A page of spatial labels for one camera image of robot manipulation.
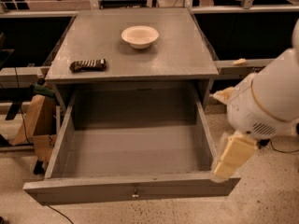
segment tabletop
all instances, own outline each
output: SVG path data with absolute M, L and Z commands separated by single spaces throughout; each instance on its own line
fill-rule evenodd
M 128 27 L 147 25 L 159 38 L 147 49 L 121 39 Z M 105 72 L 72 73 L 73 61 L 106 59 Z M 106 80 L 193 79 L 218 74 L 186 8 L 113 8 L 80 11 L 66 34 L 46 80 L 86 83 Z

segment concrete floor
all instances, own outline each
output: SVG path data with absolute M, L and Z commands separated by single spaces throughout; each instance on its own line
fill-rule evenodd
M 209 106 L 206 118 L 217 145 L 227 123 L 224 106 Z M 299 148 L 298 137 L 272 139 L 278 149 Z M 34 175 L 33 151 L 0 153 L 0 216 L 10 224 L 69 223 L 23 190 Z M 299 223 L 299 153 L 258 150 L 239 170 L 242 178 L 228 197 L 55 205 L 74 223 Z

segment black cable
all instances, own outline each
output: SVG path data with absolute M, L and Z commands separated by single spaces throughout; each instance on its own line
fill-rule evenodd
M 61 216 L 65 217 L 70 223 L 74 224 L 74 222 L 69 217 L 67 217 L 65 214 L 61 213 L 60 211 L 56 210 L 54 207 L 51 207 L 50 205 L 48 205 L 48 208 L 59 213 Z
M 279 153 L 295 153 L 295 152 L 299 152 L 299 149 L 294 150 L 294 151 L 282 151 L 282 150 L 278 150 L 278 149 L 276 149 L 276 148 L 273 147 L 271 139 L 270 139 L 270 145 L 273 148 L 273 150 L 275 150 L 276 152 L 279 152 Z
M 17 79 L 17 85 L 18 85 L 18 90 L 19 90 L 19 99 L 20 99 L 20 102 L 21 102 L 20 82 L 19 82 L 19 78 L 18 78 L 17 68 L 16 68 L 16 67 L 14 67 L 14 68 L 15 68 L 16 79 Z M 24 133 L 25 133 L 26 140 L 27 140 L 27 142 L 28 142 L 29 145 L 33 146 L 33 144 L 29 141 L 28 136 L 27 136 L 26 123 L 25 123 L 24 113 L 22 112 L 22 109 L 21 109 L 21 105 L 20 105 L 20 111 L 21 111 L 22 123 L 23 123 L 23 125 L 24 125 Z

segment bowl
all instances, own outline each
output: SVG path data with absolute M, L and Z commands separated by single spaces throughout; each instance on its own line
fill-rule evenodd
M 121 38 L 135 49 L 148 48 L 158 37 L 157 30 L 150 26 L 131 26 L 121 33 Z

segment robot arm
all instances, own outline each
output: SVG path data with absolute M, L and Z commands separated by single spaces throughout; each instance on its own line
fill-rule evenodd
M 236 133 L 214 163 L 214 176 L 229 178 L 254 153 L 257 142 L 290 128 L 299 118 L 299 22 L 292 38 L 292 49 L 224 91 L 228 121 Z

